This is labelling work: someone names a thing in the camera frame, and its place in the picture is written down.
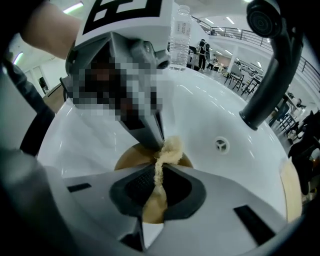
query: metal railing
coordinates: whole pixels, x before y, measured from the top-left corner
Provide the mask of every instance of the metal railing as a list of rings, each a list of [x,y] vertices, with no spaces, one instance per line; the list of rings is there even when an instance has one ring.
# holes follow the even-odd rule
[[[207,23],[193,17],[202,29],[210,36],[228,37],[238,40],[243,40],[251,44],[263,47],[273,52],[269,38],[263,38],[256,33],[244,29],[232,28],[232,27],[212,27]],[[317,91],[320,93],[320,74],[319,72],[303,57],[300,58],[297,70],[300,71],[310,83],[312,83]]]

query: sink basin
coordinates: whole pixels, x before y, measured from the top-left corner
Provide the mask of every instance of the sink basin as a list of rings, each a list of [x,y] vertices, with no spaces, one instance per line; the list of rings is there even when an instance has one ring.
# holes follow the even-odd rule
[[[157,91],[164,136],[180,136],[194,169],[239,183],[286,217],[280,170],[287,155],[265,122],[257,131],[243,122],[239,111],[247,103],[241,97],[189,68],[164,70]],[[68,99],[45,135],[38,160],[64,178],[112,172],[137,143],[109,111],[77,109]]]

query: sink drain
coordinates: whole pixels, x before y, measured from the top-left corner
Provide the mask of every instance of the sink drain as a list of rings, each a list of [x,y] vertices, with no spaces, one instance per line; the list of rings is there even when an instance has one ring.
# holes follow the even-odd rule
[[[229,152],[230,144],[225,137],[216,137],[214,140],[215,148],[222,154],[225,155]]]

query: plastic bottle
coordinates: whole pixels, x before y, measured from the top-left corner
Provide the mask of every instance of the plastic bottle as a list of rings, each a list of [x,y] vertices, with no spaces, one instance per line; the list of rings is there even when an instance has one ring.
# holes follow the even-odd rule
[[[171,24],[170,67],[173,69],[184,70],[187,67],[191,25],[190,8],[186,5],[180,5]]]

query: faucet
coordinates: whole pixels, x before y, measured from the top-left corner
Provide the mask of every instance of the faucet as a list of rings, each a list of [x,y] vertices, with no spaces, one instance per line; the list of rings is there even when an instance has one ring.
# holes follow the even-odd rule
[[[254,0],[247,5],[247,22],[257,35],[269,38],[273,49],[259,87],[243,110],[242,120],[253,130],[271,114],[286,93],[301,57],[303,33],[275,0]]]

